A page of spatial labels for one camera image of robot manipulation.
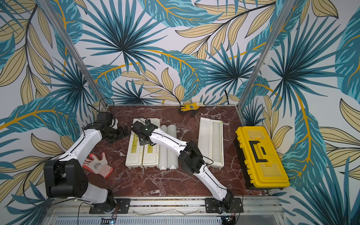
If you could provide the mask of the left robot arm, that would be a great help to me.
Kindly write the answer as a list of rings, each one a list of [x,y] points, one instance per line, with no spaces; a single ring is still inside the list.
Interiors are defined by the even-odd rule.
[[[127,126],[111,126],[107,123],[88,124],[80,138],[56,160],[44,166],[46,194],[51,198],[73,198],[92,204],[109,204],[110,191],[91,183],[83,170],[83,164],[93,148],[103,139],[113,143],[130,135]]]

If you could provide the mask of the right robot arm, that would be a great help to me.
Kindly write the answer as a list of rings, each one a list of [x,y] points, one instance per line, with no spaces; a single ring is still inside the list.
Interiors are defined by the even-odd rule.
[[[132,124],[131,130],[138,136],[141,145],[158,144],[174,152],[182,169],[196,176],[211,192],[219,214],[232,211],[234,194],[211,173],[194,141],[179,140],[152,123],[143,124],[136,121]]]

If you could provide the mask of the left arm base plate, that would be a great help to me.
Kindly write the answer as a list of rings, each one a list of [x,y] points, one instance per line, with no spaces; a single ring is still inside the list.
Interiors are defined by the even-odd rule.
[[[130,198],[115,198],[110,202],[93,204],[90,208],[90,214],[128,214],[130,207]]]

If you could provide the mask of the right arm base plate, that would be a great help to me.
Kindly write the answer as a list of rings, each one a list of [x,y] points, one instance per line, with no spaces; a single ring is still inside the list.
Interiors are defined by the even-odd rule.
[[[233,201],[227,205],[222,201],[215,198],[205,198],[206,213],[243,213],[242,200],[240,198],[234,198]]]

